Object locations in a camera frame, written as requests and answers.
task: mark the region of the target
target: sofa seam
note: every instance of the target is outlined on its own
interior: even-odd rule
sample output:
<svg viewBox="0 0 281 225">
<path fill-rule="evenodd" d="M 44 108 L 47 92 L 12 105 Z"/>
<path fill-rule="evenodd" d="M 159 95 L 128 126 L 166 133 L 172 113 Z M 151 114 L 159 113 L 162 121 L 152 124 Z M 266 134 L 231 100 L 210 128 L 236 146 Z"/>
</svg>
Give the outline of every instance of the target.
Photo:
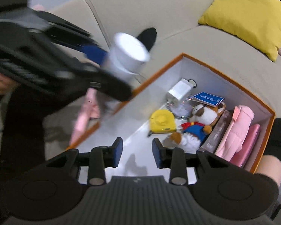
<svg viewBox="0 0 281 225">
<path fill-rule="evenodd" d="M 93 13 L 93 15 L 94 15 L 94 18 L 95 18 L 95 20 L 96 20 L 96 22 L 97 22 L 97 24 L 98 24 L 98 26 L 99 26 L 99 29 L 101 30 L 101 33 L 102 33 L 102 35 L 103 35 L 103 37 L 104 37 L 104 39 L 105 39 L 105 41 L 106 41 L 106 43 L 107 43 L 107 46 L 110 47 L 110 46 L 111 46 L 111 42 L 110 42 L 110 40 L 109 40 L 109 38 L 108 38 L 108 35 L 107 35 L 107 33 L 106 33 L 106 30 L 105 30 L 105 28 L 104 28 L 104 26 L 103 26 L 101 20 L 99 19 L 99 16 L 98 16 L 98 13 L 97 13 L 97 11 L 96 11 L 96 9 L 95 9 L 94 4 L 92 3 L 91 0 L 88 0 L 89 3 L 87 2 L 87 0 L 84 0 L 84 1 L 85 1 L 86 4 L 89 6 L 90 10 L 92 11 L 92 13 Z"/>
</svg>

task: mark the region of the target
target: pink tag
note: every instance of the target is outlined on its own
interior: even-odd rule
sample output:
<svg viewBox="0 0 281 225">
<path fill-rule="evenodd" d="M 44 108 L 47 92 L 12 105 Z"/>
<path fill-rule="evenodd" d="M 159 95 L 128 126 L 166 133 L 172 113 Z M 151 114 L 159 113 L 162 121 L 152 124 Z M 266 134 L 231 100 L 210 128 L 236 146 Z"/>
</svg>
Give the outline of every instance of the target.
<svg viewBox="0 0 281 225">
<path fill-rule="evenodd" d="M 232 116 L 232 119 L 233 119 L 234 121 L 236 121 L 236 119 L 237 119 L 239 113 L 240 113 L 240 109 L 239 109 L 237 106 L 235 106 L 234 112 L 233 112 L 233 116 Z"/>
</svg>

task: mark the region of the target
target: blue tag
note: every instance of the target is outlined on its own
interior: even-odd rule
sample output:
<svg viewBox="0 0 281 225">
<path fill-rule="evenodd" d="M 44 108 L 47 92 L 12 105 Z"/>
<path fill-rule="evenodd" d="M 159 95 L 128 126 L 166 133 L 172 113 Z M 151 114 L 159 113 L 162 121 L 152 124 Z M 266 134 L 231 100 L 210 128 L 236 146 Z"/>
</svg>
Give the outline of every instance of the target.
<svg viewBox="0 0 281 225">
<path fill-rule="evenodd" d="M 206 105 L 210 105 L 212 107 L 216 107 L 218 104 L 220 104 L 225 99 L 223 97 L 211 95 L 206 92 L 201 92 L 201 93 L 193 96 L 193 98 L 194 98 L 194 100 L 198 100 L 199 102 L 202 102 Z"/>
</svg>

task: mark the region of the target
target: stuffed dog toy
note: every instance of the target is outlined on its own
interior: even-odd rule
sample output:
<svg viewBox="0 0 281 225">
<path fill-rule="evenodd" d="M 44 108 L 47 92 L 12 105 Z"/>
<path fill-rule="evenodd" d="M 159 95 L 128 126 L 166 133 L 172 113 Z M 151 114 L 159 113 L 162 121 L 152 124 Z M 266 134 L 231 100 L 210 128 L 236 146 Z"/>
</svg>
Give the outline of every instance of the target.
<svg viewBox="0 0 281 225">
<path fill-rule="evenodd" d="M 182 124 L 179 131 L 170 135 L 170 140 L 186 153 L 196 153 L 225 108 L 225 103 L 220 103 L 216 107 L 203 104 L 195 106 L 189 119 L 190 122 Z"/>
</svg>

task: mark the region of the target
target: white cup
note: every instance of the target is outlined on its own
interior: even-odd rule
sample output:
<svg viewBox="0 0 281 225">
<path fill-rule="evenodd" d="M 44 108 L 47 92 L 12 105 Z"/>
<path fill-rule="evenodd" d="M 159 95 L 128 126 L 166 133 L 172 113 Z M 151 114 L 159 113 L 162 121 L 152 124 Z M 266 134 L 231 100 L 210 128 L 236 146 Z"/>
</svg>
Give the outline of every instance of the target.
<svg viewBox="0 0 281 225">
<path fill-rule="evenodd" d="M 113 47 L 118 62 L 132 73 L 139 73 L 141 67 L 150 60 L 146 47 L 129 34 L 117 33 Z"/>
<path fill-rule="evenodd" d="M 110 72 L 115 77 L 129 83 L 137 73 L 132 73 L 126 70 L 118 61 L 116 57 L 115 48 L 111 48 L 110 52 L 108 53 L 104 64 L 103 69 Z"/>
</svg>

